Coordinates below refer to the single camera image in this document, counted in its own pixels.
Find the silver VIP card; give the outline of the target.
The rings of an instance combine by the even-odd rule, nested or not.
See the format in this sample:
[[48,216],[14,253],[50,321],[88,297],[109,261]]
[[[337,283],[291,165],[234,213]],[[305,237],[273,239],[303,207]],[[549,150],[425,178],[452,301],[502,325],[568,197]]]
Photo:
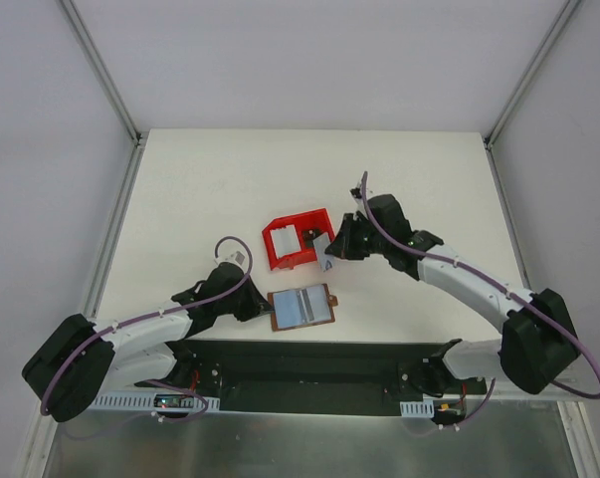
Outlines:
[[331,270],[335,265],[335,258],[326,253],[326,249],[330,243],[331,241],[327,233],[317,236],[312,242],[315,257],[322,272]]
[[328,295],[324,285],[314,285],[299,291],[303,324],[325,323],[331,319]]
[[273,302],[278,329],[290,329],[301,324],[302,308],[297,291],[274,293]]

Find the red plastic bin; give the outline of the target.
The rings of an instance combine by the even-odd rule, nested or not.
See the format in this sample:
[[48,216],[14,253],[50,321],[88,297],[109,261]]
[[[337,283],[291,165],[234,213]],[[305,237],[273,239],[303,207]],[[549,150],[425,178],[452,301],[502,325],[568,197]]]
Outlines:
[[[300,240],[301,251],[283,258],[277,258],[271,238],[273,229],[285,227],[293,224],[296,227]],[[269,268],[271,271],[293,269],[296,266],[315,262],[315,252],[313,248],[305,248],[302,242],[301,233],[307,229],[318,229],[321,234],[327,233],[330,241],[335,237],[330,217],[326,208],[319,208],[307,212],[291,214],[273,219],[262,231],[262,237],[268,257]]]

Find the brown leather card holder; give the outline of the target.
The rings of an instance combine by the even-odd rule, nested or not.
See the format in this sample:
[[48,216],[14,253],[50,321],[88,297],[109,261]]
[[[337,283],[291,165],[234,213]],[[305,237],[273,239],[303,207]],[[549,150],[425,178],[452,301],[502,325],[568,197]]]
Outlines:
[[335,322],[338,299],[325,283],[271,292],[268,301],[273,307],[271,327],[275,333]]

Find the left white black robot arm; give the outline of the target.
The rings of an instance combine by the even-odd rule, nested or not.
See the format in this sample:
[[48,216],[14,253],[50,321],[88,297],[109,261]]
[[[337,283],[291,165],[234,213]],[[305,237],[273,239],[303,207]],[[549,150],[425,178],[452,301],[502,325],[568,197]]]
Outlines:
[[40,411],[62,423],[100,395],[153,381],[190,389],[200,376],[186,340],[222,316],[247,322],[273,310],[242,268],[220,263],[205,280],[173,295],[163,308],[104,328],[82,314],[65,318],[22,369]]

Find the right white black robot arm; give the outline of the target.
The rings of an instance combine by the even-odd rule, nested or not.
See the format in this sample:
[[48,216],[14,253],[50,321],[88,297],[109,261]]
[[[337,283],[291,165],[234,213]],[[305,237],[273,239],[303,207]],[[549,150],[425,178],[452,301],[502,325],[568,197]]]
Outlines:
[[346,213],[327,254],[360,261],[380,255],[396,271],[436,287],[477,312],[500,338],[441,345],[409,373],[410,384],[435,397],[472,378],[507,379],[520,390],[539,394],[580,355],[567,336],[575,332],[562,297],[545,289],[512,290],[467,263],[438,236],[414,230],[391,194],[358,202]]

